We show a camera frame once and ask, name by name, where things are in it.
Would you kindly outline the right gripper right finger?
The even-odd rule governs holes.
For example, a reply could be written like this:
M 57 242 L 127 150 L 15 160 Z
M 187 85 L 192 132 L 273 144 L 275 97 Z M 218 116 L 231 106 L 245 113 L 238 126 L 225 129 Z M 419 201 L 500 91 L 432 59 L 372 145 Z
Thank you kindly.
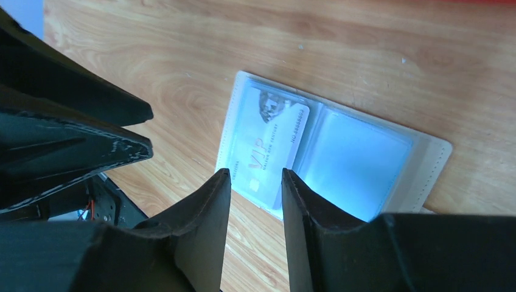
M 384 213 L 365 222 L 282 172 L 292 291 L 514 291 L 515 218 Z

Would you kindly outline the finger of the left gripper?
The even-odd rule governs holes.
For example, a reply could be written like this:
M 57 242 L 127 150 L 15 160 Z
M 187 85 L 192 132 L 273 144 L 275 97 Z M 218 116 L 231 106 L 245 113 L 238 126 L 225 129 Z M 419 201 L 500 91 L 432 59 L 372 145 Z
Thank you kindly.
M 117 126 L 153 119 L 149 103 L 80 66 L 1 10 L 1 84 Z
M 2 210 L 18 209 L 152 156 L 146 137 L 1 87 Z

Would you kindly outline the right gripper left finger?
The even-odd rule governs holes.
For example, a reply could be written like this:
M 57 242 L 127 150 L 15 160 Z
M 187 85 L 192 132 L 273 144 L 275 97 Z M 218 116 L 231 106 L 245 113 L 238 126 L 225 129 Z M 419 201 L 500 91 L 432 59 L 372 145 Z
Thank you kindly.
M 1 225 L 2 291 L 218 291 L 228 169 L 134 228 L 100 222 Z

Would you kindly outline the beige card holder wallet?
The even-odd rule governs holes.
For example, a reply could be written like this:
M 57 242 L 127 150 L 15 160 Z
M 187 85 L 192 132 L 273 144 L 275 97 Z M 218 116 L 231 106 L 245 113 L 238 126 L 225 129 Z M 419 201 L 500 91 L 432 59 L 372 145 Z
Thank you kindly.
M 249 86 L 271 87 L 306 101 L 310 114 L 294 163 L 285 169 L 294 171 L 313 191 L 363 221 L 384 212 L 420 212 L 453 151 L 452 144 L 444 139 L 239 71 L 216 162 L 218 169 L 227 168 L 230 174 L 232 138 L 243 91 Z M 242 197 L 282 219 L 281 184 L 282 173 L 278 209 Z

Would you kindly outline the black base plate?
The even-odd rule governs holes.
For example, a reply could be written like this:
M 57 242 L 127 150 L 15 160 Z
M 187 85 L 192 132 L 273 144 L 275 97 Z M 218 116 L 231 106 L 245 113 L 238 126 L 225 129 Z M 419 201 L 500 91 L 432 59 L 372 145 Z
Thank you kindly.
M 148 216 L 104 173 L 49 197 L 1 214 L 14 221 L 99 221 L 133 228 Z

